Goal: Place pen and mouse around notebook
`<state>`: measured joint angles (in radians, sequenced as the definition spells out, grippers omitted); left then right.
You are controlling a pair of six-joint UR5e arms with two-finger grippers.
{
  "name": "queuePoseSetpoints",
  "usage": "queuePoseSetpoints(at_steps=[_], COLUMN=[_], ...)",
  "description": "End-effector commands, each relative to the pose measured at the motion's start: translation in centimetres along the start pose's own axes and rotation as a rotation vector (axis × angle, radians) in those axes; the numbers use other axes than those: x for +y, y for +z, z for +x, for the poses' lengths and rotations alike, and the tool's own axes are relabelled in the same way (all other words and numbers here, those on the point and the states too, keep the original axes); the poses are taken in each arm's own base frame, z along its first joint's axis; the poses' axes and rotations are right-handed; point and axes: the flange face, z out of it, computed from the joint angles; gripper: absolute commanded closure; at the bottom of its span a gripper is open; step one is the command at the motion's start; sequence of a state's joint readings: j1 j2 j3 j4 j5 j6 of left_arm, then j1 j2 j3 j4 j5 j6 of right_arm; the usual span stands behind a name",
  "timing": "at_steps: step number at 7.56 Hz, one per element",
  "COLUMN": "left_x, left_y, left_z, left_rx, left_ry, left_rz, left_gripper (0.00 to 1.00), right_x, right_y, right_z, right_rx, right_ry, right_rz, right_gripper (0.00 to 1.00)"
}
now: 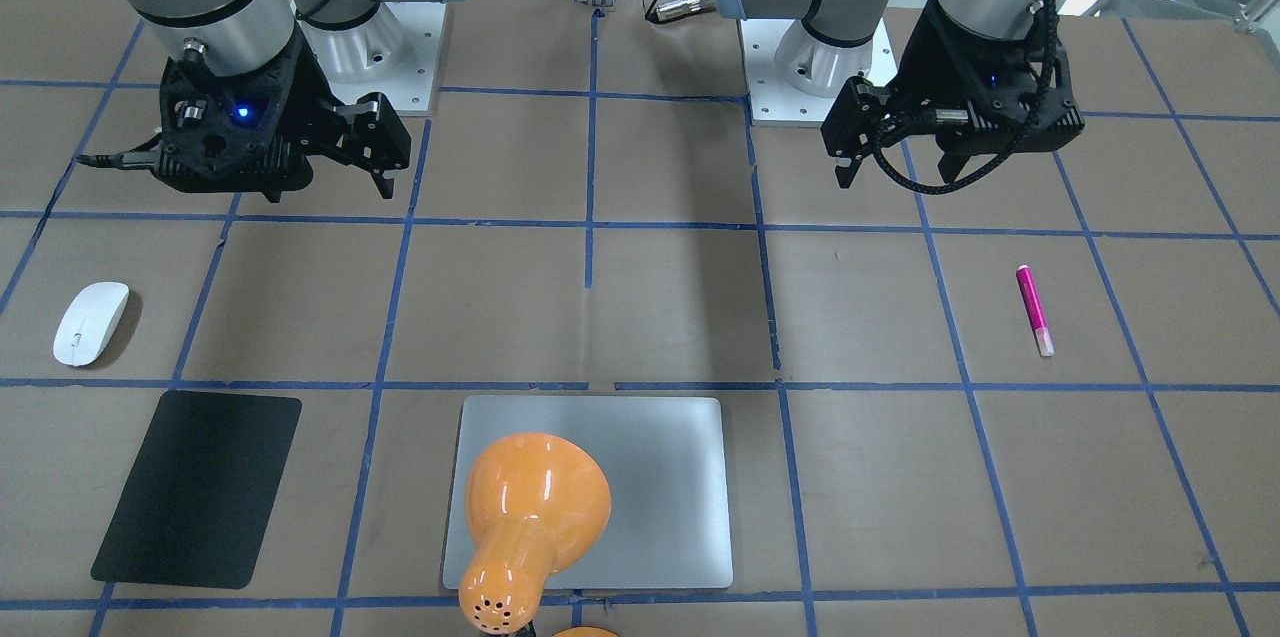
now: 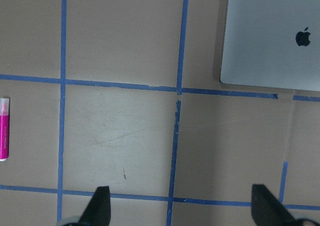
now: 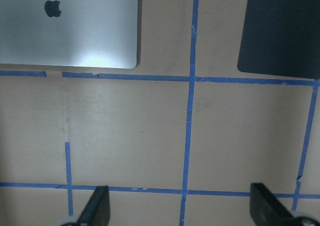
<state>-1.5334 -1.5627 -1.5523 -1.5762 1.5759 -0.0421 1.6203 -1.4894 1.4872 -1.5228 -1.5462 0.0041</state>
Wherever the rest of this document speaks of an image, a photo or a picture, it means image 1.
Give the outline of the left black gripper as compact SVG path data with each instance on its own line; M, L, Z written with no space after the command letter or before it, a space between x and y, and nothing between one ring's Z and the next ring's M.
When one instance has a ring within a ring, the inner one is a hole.
M1059 14L1039 0L1021 13L1032 26L1002 41L973 35L928 0L892 81L849 78L820 125L840 189L869 160L910 183L884 148L911 136L934 136L943 185L972 185L1011 155L1050 153L1080 136Z

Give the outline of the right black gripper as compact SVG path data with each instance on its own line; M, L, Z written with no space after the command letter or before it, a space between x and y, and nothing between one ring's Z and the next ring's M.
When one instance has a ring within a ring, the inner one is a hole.
M412 139L383 93L343 104L330 90L305 35L246 75L216 77L186 50L169 60L150 171L182 192L261 192L276 203L314 180L325 157L369 173L380 200L393 200L396 171L408 168Z

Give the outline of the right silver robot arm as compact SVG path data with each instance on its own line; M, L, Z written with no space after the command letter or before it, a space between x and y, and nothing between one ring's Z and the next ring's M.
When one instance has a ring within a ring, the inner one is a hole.
M148 171L170 189L260 192L271 203L324 157L381 198L411 137L381 86L412 49L392 5L462 0L128 0L168 54L155 134L87 168Z

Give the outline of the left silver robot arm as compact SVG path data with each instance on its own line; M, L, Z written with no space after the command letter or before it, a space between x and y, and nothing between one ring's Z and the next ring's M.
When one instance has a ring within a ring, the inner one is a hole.
M777 67L833 98L820 136L841 189L873 159L919 194L951 194L1082 134L1059 3L925 0L896 75L878 86L838 59L868 58L888 0L716 0L730 19L790 22Z

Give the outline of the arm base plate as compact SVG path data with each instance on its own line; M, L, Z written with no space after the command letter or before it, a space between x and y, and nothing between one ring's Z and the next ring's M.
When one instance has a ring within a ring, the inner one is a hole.
M443 3L384 3L362 26L300 27L343 104L383 93L401 116L429 116L447 14Z
M897 72L884 22L869 43L819 43L796 19L739 23L751 122L762 127L820 127L849 78L883 87Z

